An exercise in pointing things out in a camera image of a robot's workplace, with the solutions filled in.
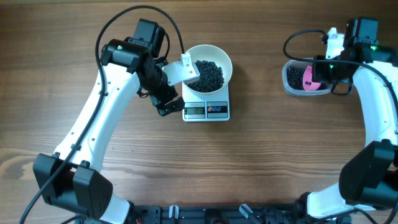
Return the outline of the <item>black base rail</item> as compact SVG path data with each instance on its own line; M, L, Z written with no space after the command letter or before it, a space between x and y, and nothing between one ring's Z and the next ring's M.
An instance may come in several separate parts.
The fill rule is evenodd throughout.
M292 207L170 207L136 206L128 223L205 224L205 223L313 223L293 216Z

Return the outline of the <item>pink scoop blue handle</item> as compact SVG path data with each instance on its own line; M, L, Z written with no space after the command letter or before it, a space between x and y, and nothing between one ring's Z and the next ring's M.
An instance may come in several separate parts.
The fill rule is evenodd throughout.
M302 85L305 91L315 91L321 87L321 83L312 80L312 66L307 66L303 73Z

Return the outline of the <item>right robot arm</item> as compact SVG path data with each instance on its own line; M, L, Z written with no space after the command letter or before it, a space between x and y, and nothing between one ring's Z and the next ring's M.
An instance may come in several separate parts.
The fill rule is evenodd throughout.
M356 88L363 111L366 142L341 170L339 181L312 192L305 201L306 215L318 222L365 210L397 214L397 52L379 45L377 19L355 17L344 34L324 32L326 54L309 62L312 76L303 81Z

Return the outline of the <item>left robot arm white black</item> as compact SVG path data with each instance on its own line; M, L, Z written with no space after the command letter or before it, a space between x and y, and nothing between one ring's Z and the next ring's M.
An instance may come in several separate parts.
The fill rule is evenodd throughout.
M33 165L44 202L77 218L130 223L133 203L119 198L101 170L108 143L121 115L139 90L146 90L161 116L184 106L175 84L196 77L192 57L161 66L152 44L113 39L97 54L96 84L69 134L53 154L39 154Z

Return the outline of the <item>clear plastic container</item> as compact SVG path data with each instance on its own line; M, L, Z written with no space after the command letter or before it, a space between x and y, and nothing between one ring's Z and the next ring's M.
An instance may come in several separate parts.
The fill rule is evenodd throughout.
M304 90L294 90L293 88L289 87L287 83L287 77L286 77L286 70L289 66L295 66L299 68L306 68L307 66L311 66L312 64L309 62L300 62L296 60L289 60L282 69L282 83L284 85L284 90L286 94L292 95L292 96L317 96L317 95L325 95L331 92L331 85L327 85L327 89L325 90L316 90L316 91L304 91Z

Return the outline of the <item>black beans pile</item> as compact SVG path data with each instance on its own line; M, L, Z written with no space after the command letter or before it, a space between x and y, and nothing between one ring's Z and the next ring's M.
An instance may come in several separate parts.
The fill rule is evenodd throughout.
M305 68L295 67L293 65L289 66L286 70L287 83L289 87L294 90L304 90L302 85L303 73ZM318 90L327 89L327 85L322 83Z

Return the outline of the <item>white bowl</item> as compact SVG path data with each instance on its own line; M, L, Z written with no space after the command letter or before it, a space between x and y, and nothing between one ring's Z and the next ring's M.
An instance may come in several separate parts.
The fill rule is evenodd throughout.
M194 46L187 50L187 52L191 55L193 62L197 60L207 60L221 67L224 77L224 85L222 87L228 85L233 74L233 64L224 50L214 45L203 44Z

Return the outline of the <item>white digital kitchen scale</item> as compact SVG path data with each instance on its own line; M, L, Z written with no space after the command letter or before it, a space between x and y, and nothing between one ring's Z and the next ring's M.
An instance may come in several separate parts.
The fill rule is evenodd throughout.
M228 85L211 93L202 93L182 85L185 102L182 118L185 122L227 121L230 119Z

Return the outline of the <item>black beans in bowl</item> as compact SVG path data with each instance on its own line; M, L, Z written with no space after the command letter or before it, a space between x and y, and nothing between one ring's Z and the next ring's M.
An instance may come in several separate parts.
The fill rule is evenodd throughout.
M219 90L224 85L223 70L216 63L207 60L197 60L195 65L200 73L199 81L187 86L197 92L209 93Z

